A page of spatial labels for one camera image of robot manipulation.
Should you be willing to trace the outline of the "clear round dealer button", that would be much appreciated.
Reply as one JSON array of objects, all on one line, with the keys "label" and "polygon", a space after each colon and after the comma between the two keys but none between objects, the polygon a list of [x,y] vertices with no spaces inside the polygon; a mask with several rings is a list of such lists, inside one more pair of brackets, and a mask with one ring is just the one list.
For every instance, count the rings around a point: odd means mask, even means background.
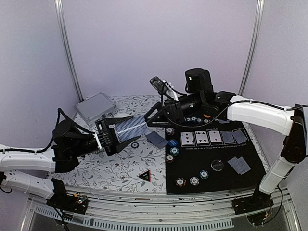
[{"label": "clear round dealer button", "polygon": [[211,162],[211,168],[214,171],[221,171],[224,168],[224,163],[222,160],[215,159]]}]

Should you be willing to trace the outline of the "dealt card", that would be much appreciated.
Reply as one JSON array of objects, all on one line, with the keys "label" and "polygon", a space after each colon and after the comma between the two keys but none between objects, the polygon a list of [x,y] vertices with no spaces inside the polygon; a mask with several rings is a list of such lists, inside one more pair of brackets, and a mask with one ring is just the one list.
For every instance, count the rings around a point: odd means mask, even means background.
[{"label": "dealt card", "polygon": [[168,141],[155,131],[147,134],[146,138],[149,143],[151,143],[152,145],[156,146],[159,149],[164,148],[168,144]]},{"label": "dealt card", "polygon": [[232,158],[228,161],[230,166],[240,175],[243,175],[251,170],[248,163],[244,160],[244,162],[239,162],[237,157]]},{"label": "dealt card", "polygon": [[230,121],[229,120],[219,120],[220,124],[229,124]]}]

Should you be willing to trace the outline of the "red 100 chip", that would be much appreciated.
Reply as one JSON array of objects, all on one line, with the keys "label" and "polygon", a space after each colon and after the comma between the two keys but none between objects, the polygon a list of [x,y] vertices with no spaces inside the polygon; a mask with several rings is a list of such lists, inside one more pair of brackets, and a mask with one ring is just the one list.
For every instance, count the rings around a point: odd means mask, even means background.
[{"label": "red 100 chip", "polygon": [[167,155],[166,156],[166,162],[167,163],[172,163],[175,160],[175,157],[172,155]]},{"label": "red 100 chip", "polygon": [[186,180],[184,178],[177,178],[175,184],[178,187],[184,187],[186,185]]}]

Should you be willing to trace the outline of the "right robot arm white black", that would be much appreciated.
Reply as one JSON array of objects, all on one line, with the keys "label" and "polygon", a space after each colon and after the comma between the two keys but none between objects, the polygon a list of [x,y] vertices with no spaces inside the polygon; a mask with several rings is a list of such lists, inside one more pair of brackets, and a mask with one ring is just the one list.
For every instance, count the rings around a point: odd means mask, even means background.
[{"label": "right robot arm white black", "polygon": [[276,106],[254,101],[231,92],[214,92],[210,72],[194,68],[185,72],[185,94],[177,92],[171,83],[153,77],[151,85],[161,99],[145,115],[149,127],[183,127],[185,117],[195,111],[215,119],[245,122],[269,128],[285,136],[283,149],[269,172],[264,175],[249,198],[249,206],[259,210],[280,182],[287,177],[296,164],[306,158],[307,130],[303,106]]}]

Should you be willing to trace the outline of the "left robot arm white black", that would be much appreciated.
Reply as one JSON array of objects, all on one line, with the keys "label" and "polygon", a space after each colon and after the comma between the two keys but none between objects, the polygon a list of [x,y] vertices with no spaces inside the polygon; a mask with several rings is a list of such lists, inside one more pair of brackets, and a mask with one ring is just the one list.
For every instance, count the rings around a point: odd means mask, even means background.
[{"label": "left robot arm white black", "polygon": [[97,131],[89,130],[70,118],[57,122],[51,142],[43,149],[0,147],[0,186],[16,189],[53,201],[61,208],[71,205],[64,183],[27,174],[27,170],[67,173],[79,165],[79,157],[104,149],[108,156],[121,152],[141,133],[118,124],[133,120],[132,116],[97,121]]}]

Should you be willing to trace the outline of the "three of spades card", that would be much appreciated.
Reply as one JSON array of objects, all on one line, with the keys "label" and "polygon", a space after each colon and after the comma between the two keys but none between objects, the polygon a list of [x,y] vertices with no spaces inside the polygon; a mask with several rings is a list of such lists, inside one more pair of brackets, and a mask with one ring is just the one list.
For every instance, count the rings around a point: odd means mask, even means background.
[{"label": "three of spades card", "polygon": [[181,146],[195,146],[193,133],[192,132],[181,132],[180,133]]}]

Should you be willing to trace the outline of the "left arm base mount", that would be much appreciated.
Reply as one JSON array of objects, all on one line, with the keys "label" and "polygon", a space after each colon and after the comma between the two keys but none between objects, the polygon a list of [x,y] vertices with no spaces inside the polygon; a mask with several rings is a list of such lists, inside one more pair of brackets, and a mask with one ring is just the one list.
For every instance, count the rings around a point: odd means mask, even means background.
[{"label": "left arm base mount", "polygon": [[53,196],[47,200],[46,205],[57,208],[61,211],[68,211],[78,214],[86,214],[88,208],[88,197],[80,192],[68,195],[65,185],[61,180],[51,179],[54,189]]}]

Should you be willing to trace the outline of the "green 50 chip row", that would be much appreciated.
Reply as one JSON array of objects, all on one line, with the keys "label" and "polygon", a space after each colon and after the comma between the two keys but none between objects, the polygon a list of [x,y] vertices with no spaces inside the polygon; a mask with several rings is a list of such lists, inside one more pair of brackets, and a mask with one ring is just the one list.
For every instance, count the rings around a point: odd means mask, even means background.
[{"label": "green 50 chip row", "polygon": [[190,123],[201,123],[203,121],[202,119],[195,116],[186,117],[185,120]]}]

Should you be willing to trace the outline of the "blue small blind button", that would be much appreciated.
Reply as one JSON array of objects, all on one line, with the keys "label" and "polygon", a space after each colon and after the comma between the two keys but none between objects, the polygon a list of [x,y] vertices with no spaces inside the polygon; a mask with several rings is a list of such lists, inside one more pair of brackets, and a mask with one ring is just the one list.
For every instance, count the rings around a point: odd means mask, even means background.
[{"label": "blue small blind button", "polygon": [[178,145],[178,142],[175,139],[170,139],[168,141],[169,146],[176,147]]}]

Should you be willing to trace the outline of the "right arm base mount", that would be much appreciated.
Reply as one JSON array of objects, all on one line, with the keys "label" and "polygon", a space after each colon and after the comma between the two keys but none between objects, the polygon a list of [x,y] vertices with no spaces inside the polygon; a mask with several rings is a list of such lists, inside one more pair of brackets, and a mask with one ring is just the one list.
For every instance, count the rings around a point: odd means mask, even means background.
[{"label": "right arm base mount", "polygon": [[261,192],[258,188],[249,197],[238,197],[232,200],[231,206],[236,215],[270,208],[274,205],[271,195]]}]

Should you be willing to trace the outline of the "triangular all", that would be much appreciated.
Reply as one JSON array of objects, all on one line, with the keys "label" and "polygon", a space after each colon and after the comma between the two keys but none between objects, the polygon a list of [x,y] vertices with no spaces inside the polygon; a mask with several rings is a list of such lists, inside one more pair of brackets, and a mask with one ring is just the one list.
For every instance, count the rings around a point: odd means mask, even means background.
[{"label": "triangular all", "polygon": [[138,175],[138,178],[145,180],[147,182],[151,182],[151,171],[147,170],[141,174]]}]

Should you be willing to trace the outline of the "four of clubs card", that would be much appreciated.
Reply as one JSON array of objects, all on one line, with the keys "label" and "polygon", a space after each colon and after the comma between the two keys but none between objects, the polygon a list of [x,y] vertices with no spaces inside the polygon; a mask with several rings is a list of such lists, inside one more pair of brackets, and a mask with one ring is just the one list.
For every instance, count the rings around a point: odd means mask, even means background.
[{"label": "four of clubs card", "polygon": [[208,146],[209,145],[208,136],[205,131],[196,131],[195,138],[196,138],[197,146]]}]

